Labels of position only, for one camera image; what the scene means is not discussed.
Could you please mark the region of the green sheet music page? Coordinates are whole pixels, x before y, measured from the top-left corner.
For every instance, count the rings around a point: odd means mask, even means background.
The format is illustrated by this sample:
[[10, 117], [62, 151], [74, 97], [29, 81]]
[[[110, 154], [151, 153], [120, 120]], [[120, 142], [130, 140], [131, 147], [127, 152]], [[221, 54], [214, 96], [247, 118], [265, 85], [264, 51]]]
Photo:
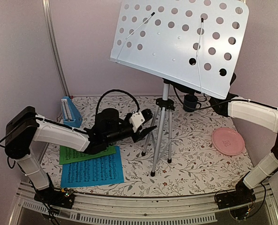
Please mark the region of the green sheet music page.
[[89, 159], [100, 158], [108, 155], [112, 155], [116, 153], [116, 149], [114, 146], [108, 147], [106, 150], [99, 152], [94, 155], [89, 155], [82, 153], [80, 151], [74, 150], [72, 148], [68, 148], [65, 146], [60, 146], [60, 156], [59, 156], [59, 165], [65, 165], [75, 162], [82, 162]]

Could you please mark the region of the white perforated music stand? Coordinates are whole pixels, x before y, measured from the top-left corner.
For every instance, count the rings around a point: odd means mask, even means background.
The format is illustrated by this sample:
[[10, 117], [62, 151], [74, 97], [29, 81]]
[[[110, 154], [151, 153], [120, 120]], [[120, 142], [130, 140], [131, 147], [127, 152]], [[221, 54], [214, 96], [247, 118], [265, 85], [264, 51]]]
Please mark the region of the white perforated music stand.
[[224, 99], [248, 16], [238, 0], [124, 0], [110, 60]]

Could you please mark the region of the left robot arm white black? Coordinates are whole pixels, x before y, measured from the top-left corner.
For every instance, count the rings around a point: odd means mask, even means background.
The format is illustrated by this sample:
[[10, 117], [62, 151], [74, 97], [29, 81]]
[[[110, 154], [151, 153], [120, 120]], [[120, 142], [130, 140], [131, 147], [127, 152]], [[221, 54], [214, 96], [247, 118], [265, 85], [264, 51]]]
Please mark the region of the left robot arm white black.
[[21, 167], [25, 175], [40, 191], [48, 203], [55, 203], [59, 196], [46, 172], [31, 154], [32, 142], [52, 143], [72, 148], [88, 155], [106, 150], [111, 144], [131, 138], [135, 143], [144, 139], [155, 128], [152, 125], [143, 128], [150, 121], [153, 112], [150, 109], [128, 113], [125, 119], [119, 112], [108, 108], [97, 114], [92, 128], [83, 130], [49, 120], [28, 106], [18, 113], [7, 125], [0, 147], [6, 155]]

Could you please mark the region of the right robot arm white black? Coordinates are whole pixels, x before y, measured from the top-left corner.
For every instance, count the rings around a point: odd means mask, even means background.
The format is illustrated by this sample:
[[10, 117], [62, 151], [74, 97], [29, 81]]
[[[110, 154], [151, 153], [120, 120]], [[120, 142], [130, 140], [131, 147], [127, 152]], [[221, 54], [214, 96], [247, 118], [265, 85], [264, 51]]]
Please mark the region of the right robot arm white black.
[[242, 204], [253, 188], [278, 171], [278, 107], [228, 93], [226, 98], [211, 97], [210, 106], [235, 121], [252, 153], [254, 168], [236, 184], [232, 201]]

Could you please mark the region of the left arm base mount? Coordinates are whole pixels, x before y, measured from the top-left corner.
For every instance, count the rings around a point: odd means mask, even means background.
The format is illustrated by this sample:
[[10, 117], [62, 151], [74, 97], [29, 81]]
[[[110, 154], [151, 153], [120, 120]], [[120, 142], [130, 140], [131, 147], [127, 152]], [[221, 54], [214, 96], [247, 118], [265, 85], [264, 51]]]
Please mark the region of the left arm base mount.
[[50, 206], [57, 206], [66, 209], [72, 209], [74, 204], [75, 195], [72, 189], [56, 189], [52, 183], [50, 176], [47, 174], [49, 187], [43, 190], [35, 190], [34, 200], [45, 203]]

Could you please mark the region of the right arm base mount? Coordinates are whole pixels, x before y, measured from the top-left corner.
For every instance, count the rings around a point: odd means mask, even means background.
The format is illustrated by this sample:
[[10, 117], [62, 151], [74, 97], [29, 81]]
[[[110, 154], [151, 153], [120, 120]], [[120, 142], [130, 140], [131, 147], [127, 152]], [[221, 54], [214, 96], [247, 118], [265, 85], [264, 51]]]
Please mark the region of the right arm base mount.
[[252, 203], [256, 200], [253, 189], [249, 189], [243, 182], [243, 178], [235, 185], [233, 191], [217, 192], [214, 200], [219, 209], [235, 207], [238, 205]]

